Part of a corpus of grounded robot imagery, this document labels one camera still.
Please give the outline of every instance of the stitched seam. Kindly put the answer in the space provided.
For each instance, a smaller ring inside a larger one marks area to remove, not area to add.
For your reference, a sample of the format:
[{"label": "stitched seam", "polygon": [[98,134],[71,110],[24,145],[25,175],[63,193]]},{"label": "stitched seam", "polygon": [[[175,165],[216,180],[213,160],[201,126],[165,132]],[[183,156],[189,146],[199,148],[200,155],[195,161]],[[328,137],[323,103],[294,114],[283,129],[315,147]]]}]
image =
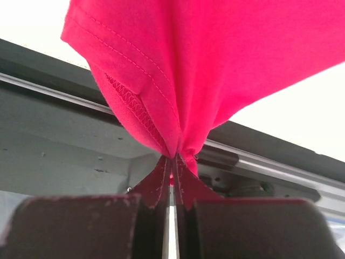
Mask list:
[{"label": "stitched seam", "polygon": [[[108,79],[109,83],[112,85],[112,87],[115,89],[116,94],[121,98],[121,100],[123,101],[123,103],[126,105],[126,107],[128,109],[131,110],[132,114],[135,115],[135,117],[137,118],[137,120],[144,126],[144,128],[146,129],[146,131],[150,134],[150,136],[155,140],[155,142],[162,148],[162,138],[160,136],[160,138],[158,138],[157,136],[159,135],[158,130],[156,129],[156,127],[154,126],[152,120],[150,119],[150,116],[147,114],[146,109],[143,107],[142,104],[140,104],[140,102],[136,99],[136,96],[134,96],[133,93],[131,93],[128,89],[126,89],[122,84],[120,84],[119,82],[115,81],[113,78],[111,78],[110,76],[108,76],[107,74],[106,78]],[[133,103],[135,102],[136,105],[135,106],[130,106],[128,103]]]},{"label": "stitched seam", "polygon": [[73,18],[71,18],[71,16],[69,16],[69,19],[71,19],[72,21],[74,21],[76,23],[76,25],[78,25],[80,28],[82,28],[86,33],[90,34],[92,37],[94,37],[95,39],[97,39],[99,42],[101,42],[102,44],[104,44],[105,46],[107,46],[109,49],[111,49],[112,51],[118,53],[119,55],[123,56],[125,59],[127,59],[129,62],[131,62],[132,64],[134,64],[137,68],[139,68],[142,72],[144,72],[152,81],[152,83],[154,84],[154,86],[157,88],[157,90],[160,92],[160,94],[162,95],[162,97],[168,102],[168,104],[170,105],[170,108],[172,110],[172,113],[174,114],[175,116],[175,119],[177,121],[177,124],[179,124],[178,122],[178,118],[177,118],[177,115],[173,109],[173,106],[171,104],[171,102],[168,100],[168,98],[162,93],[162,91],[159,89],[159,87],[156,85],[153,77],[148,73],[146,72],[142,67],[140,67],[139,65],[137,65],[136,62],[132,61],[131,59],[129,59],[127,56],[125,56],[123,53],[121,53],[120,51],[114,49],[113,47],[109,46],[107,43],[105,43],[103,40],[101,40],[100,38],[98,38],[96,35],[92,34],[91,32],[89,32],[88,30],[86,30],[84,27],[82,27],[76,20],[74,20]]},{"label": "stitched seam", "polygon": [[104,25],[103,23],[101,23],[99,20],[96,20],[95,18],[93,18],[91,15],[89,15],[84,9],[82,9],[79,6],[76,6],[80,11],[82,11],[87,17],[89,17],[92,21],[98,23],[99,25],[101,25],[102,27],[104,27],[105,29],[107,29],[108,31],[110,31],[112,34],[115,34],[116,36],[118,36],[119,38],[121,38],[122,40],[124,40],[127,44],[131,45],[133,48],[135,48],[140,54],[142,54],[146,59],[148,59],[149,61],[151,61],[156,68],[158,68],[158,70],[163,74],[163,76],[166,78],[166,80],[168,81],[171,89],[174,89],[169,78],[165,75],[165,73],[163,72],[163,70],[152,60],[150,59],[147,55],[145,55],[140,49],[138,49],[133,43],[129,42],[128,40],[126,40],[125,38],[123,38],[121,35],[119,35],[117,32],[113,31],[112,29],[110,29],[108,26]]}]

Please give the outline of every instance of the red fabric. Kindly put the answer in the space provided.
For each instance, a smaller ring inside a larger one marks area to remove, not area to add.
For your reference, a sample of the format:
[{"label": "red fabric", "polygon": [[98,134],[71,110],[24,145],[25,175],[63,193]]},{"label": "red fabric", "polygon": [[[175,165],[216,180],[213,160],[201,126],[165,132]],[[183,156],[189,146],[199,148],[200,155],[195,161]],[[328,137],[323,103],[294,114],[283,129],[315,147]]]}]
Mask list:
[{"label": "red fabric", "polygon": [[344,28],[343,0],[72,0],[62,39],[124,127],[195,173],[209,130],[344,61]]}]

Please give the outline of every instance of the pink cloth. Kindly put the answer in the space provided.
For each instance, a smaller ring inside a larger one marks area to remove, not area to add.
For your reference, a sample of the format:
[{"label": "pink cloth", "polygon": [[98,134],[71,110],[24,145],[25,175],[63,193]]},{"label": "pink cloth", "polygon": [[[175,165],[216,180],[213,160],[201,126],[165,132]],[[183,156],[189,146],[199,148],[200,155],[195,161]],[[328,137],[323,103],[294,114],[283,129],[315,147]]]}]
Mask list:
[{"label": "pink cloth", "polygon": [[124,127],[196,173],[209,130],[344,61],[344,28],[340,0],[72,0],[62,39]]}]

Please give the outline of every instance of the aluminum rail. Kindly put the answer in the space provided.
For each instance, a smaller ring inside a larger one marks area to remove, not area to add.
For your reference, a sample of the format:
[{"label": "aluminum rail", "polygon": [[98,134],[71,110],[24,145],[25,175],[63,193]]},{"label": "aluminum rail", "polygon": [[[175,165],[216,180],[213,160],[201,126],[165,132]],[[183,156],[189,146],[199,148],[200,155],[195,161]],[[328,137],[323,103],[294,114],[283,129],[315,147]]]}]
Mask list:
[{"label": "aluminum rail", "polygon": [[[0,73],[0,81],[100,112],[113,114],[111,109],[105,105],[100,105],[83,98],[59,92],[3,73]],[[345,183],[319,176],[292,166],[284,165],[212,140],[206,140],[205,145],[238,154],[239,161],[236,164],[237,167],[316,189],[321,195],[321,200],[317,203],[317,206],[321,211],[329,217],[345,220]]]}]

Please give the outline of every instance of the black clamp jaw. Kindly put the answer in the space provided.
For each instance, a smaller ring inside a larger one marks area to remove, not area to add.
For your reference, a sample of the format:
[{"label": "black clamp jaw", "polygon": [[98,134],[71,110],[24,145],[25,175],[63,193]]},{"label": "black clamp jaw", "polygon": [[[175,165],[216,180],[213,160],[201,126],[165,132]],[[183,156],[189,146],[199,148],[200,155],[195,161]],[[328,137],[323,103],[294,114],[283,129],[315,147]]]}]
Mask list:
[{"label": "black clamp jaw", "polygon": [[126,195],[24,201],[0,241],[0,259],[161,259],[171,175],[180,259],[345,258],[312,203],[224,199],[177,156],[161,157]]}]

